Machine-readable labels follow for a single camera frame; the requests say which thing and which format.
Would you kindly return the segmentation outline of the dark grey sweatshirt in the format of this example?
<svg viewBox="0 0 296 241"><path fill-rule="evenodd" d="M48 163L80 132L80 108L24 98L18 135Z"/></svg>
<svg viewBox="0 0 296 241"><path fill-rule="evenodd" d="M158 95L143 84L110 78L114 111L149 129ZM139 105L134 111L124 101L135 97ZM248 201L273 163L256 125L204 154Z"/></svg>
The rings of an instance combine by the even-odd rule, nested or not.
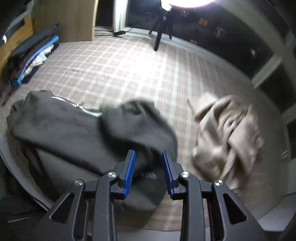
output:
<svg viewBox="0 0 296 241"><path fill-rule="evenodd" d="M177 159L174 131L151 101L81 109L50 91L31 91L6 118L42 191L56 200L76 179L92 181L112 171L129 150L136 154L130 193L122 205L155 210L166 193L163 151Z"/></svg>

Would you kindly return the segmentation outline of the wooden board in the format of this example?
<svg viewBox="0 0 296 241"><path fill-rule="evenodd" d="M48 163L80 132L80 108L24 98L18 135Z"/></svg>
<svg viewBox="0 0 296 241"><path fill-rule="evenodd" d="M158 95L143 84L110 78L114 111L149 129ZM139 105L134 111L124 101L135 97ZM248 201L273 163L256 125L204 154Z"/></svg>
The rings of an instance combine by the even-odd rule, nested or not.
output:
<svg viewBox="0 0 296 241"><path fill-rule="evenodd" d="M0 58L1 58L1 63L0 63L0 68L1 72L4 68L4 66L7 63L8 57L10 53L25 39L30 37L34 32L33 32L33 24L32 20L28 17L25 16L23 18L24 20L24 25L20 27L11 37L8 39L7 43L4 44L1 49L0 49Z"/></svg>

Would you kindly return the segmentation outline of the plaid pink table mat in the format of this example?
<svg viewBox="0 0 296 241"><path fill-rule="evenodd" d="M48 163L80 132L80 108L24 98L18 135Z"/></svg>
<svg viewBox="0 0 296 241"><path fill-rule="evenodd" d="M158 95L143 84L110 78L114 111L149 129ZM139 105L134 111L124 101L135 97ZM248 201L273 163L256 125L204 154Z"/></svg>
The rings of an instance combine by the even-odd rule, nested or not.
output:
<svg viewBox="0 0 296 241"><path fill-rule="evenodd" d="M5 164L34 197L51 201L32 178L19 145L10 141L6 117L11 105L32 90L50 90L72 102L84 101L98 108L130 99L149 99L167 119L178 137L178 160L193 171L190 154L196 141L196 126L187 100L210 92L234 95L252 105L264 140L261 158L255 164L240 199L256 218L262 217L287 194L287 128L281 114L265 93L225 61L210 60L199 53L161 44L152 49L150 39L125 35L98 37L91 42L62 43L28 84L21 86L1 107L1 133Z"/></svg>

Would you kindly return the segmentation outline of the stack of folded clothes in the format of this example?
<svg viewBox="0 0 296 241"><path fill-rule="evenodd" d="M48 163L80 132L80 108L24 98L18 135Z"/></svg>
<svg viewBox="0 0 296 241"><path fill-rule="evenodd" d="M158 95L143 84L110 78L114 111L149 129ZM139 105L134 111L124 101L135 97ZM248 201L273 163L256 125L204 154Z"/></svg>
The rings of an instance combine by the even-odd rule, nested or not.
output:
<svg viewBox="0 0 296 241"><path fill-rule="evenodd" d="M59 23L51 24L21 42L9 54L1 73L1 79L4 82L10 82L13 88L20 86L22 84L21 76L24 75L25 70L38 54L51 44L58 44L59 37L56 32L59 28Z"/></svg>

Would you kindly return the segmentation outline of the black power adapter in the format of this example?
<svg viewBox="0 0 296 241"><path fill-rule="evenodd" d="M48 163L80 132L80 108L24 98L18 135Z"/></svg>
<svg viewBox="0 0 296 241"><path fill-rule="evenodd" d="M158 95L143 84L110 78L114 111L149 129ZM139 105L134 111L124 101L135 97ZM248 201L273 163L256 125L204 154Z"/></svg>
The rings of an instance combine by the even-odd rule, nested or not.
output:
<svg viewBox="0 0 296 241"><path fill-rule="evenodd" d="M118 31L118 32L114 32L112 35L114 37L117 37L117 36L124 35L124 34L126 34L126 31L121 30L121 31Z"/></svg>

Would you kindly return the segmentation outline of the beige crumpled garment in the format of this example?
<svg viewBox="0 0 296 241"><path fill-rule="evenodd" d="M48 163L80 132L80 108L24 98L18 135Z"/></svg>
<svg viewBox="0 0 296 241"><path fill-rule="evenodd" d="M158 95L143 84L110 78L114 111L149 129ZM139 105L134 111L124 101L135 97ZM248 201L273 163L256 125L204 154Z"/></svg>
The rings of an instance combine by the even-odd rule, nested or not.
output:
<svg viewBox="0 0 296 241"><path fill-rule="evenodd" d="M189 98L188 105L197 124L193 165L205 181L220 179L239 195L263 146L253 106L209 92Z"/></svg>

